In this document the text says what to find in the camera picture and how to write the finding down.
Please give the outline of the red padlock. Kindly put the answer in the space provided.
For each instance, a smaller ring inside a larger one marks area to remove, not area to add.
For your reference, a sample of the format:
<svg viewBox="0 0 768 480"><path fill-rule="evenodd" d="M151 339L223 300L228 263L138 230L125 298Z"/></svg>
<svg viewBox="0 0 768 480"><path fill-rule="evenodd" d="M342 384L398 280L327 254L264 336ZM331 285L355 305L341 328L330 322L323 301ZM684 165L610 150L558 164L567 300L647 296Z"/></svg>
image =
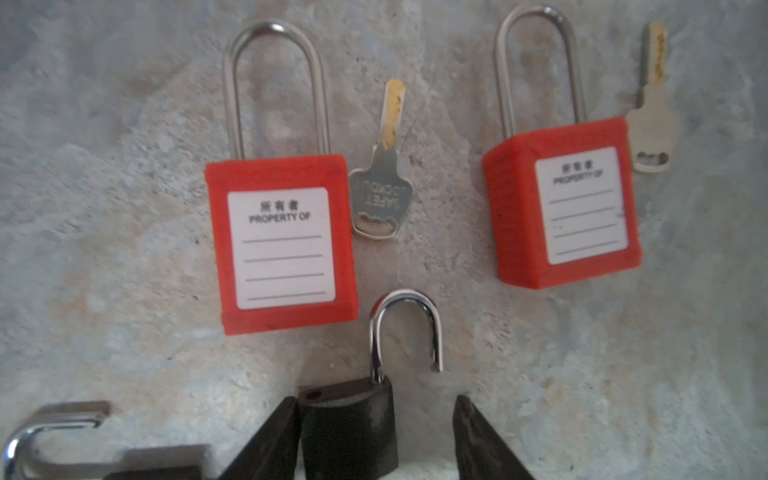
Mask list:
<svg viewBox="0 0 768 480"><path fill-rule="evenodd" d="M281 34L308 61L319 152L249 160L244 153L237 63L261 34ZM228 335L356 320L348 168L331 151L324 75L309 38L281 20L256 20L230 40L222 65L231 157L205 168Z"/></svg>
<svg viewBox="0 0 768 480"><path fill-rule="evenodd" d="M561 34L575 121L518 133L506 39L530 16L548 19ZM640 266L628 123L587 119L570 21L548 5L514 8L497 30L494 65L504 139L483 156L482 167L499 279L541 290Z"/></svg>

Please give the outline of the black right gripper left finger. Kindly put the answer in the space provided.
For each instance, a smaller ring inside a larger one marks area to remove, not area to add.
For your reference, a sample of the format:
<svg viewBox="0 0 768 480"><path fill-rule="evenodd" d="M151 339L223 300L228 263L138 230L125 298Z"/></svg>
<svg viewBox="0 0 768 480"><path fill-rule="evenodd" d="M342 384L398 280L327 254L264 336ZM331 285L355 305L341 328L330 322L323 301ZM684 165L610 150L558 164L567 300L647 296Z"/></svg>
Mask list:
<svg viewBox="0 0 768 480"><path fill-rule="evenodd" d="M293 480L300 439L296 397L285 397L219 476L226 479Z"/></svg>

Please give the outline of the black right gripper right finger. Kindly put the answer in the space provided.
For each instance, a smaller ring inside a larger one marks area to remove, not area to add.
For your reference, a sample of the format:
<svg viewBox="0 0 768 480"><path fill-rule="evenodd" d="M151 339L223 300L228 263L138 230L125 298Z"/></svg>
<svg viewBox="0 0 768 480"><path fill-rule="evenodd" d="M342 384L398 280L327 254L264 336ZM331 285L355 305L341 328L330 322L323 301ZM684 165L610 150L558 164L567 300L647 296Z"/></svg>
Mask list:
<svg viewBox="0 0 768 480"><path fill-rule="evenodd" d="M457 396L452 425L461 480L534 479L468 396Z"/></svg>

